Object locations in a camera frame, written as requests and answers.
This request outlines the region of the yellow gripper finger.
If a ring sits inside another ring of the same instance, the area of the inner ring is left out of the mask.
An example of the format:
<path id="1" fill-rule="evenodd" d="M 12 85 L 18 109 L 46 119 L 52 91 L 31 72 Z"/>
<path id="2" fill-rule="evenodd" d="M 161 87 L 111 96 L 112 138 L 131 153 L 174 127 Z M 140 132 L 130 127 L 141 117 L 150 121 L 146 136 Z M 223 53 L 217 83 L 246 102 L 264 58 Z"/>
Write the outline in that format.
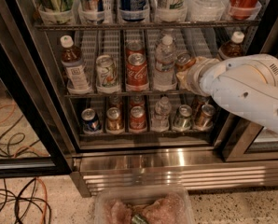
<path id="1" fill-rule="evenodd" d="M 212 59 L 202 57 L 202 56 L 197 56 L 196 57 L 196 63 L 209 63 Z"/>
<path id="2" fill-rule="evenodd" d="M 180 90 L 188 89 L 187 75 L 188 75 L 187 70 L 176 73 L 176 77 L 178 79 L 178 85 L 179 85 Z"/>

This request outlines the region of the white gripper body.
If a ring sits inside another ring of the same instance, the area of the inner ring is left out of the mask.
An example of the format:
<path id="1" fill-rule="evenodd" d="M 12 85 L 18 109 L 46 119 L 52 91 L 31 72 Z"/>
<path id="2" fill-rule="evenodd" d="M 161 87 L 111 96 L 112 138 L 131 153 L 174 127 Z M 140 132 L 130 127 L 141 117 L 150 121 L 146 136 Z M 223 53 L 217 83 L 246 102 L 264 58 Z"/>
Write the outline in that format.
<path id="1" fill-rule="evenodd" d="M 194 63 L 188 69 L 188 90 L 197 95 L 207 96 L 207 93 L 205 93 L 200 87 L 199 79 L 202 75 L 202 71 L 206 71 L 217 63 L 219 63 L 219 60 L 216 58 L 212 59 L 209 63 Z"/>

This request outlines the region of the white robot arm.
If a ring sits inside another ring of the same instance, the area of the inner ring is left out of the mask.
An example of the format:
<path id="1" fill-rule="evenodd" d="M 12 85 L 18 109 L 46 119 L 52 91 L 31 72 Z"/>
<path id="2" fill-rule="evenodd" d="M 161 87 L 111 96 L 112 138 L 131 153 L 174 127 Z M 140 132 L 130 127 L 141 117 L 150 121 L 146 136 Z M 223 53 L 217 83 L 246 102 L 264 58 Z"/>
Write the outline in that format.
<path id="1" fill-rule="evenodd" d="M 256 54 L 224 61 L 200 57 L 177 74 L 181 87 L 210 96 L 231 114 L 278 133 L 278 59 Z"/>

